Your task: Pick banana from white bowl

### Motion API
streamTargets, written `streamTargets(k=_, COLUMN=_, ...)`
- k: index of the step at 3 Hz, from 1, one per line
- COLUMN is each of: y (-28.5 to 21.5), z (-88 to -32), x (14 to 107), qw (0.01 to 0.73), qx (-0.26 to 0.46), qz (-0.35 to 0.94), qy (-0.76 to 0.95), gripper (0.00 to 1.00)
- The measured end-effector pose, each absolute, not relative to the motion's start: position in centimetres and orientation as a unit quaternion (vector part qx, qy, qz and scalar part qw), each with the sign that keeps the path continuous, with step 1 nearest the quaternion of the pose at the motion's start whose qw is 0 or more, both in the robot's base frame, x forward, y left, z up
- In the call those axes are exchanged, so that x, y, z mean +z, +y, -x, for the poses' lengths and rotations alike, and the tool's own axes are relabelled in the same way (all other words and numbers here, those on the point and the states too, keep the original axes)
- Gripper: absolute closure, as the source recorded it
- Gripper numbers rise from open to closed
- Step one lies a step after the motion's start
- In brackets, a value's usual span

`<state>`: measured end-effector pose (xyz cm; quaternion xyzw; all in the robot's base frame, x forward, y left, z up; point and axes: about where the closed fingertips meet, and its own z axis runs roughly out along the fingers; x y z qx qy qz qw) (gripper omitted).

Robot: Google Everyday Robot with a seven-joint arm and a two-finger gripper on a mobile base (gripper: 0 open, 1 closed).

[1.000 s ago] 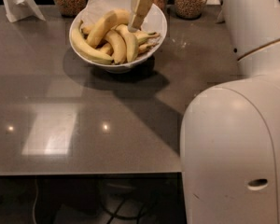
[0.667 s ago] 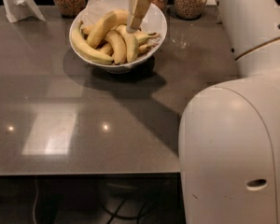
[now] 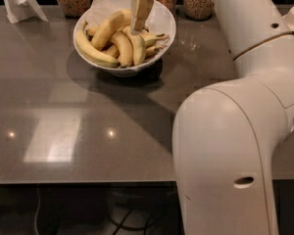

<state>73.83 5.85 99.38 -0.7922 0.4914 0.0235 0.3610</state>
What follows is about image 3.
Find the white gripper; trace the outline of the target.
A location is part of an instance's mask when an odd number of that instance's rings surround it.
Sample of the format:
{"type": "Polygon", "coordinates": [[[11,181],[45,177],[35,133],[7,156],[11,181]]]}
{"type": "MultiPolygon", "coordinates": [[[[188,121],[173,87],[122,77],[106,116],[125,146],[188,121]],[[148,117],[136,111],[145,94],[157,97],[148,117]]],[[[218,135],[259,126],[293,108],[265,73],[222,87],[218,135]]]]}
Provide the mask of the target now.
{"type": "Polygon", "coordinates": [[[145,26],[145,23],[152,11],[154,0],[131,0],[131,22],[132,33],[139,33],[145,26]]]}

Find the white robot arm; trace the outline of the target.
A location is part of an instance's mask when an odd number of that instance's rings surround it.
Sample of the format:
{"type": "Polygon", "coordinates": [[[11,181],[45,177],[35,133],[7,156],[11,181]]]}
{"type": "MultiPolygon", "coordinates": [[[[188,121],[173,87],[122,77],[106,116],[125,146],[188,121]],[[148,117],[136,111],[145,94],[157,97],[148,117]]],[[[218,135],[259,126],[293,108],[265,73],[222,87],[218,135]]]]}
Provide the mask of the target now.
{"type": "Polygon", "coordinates": [[[172,155],[185,235],[278,235],[271,159],[294,131],[294,35],[271,0],[213,0],[237,70],[179,107],[172,155]]]}

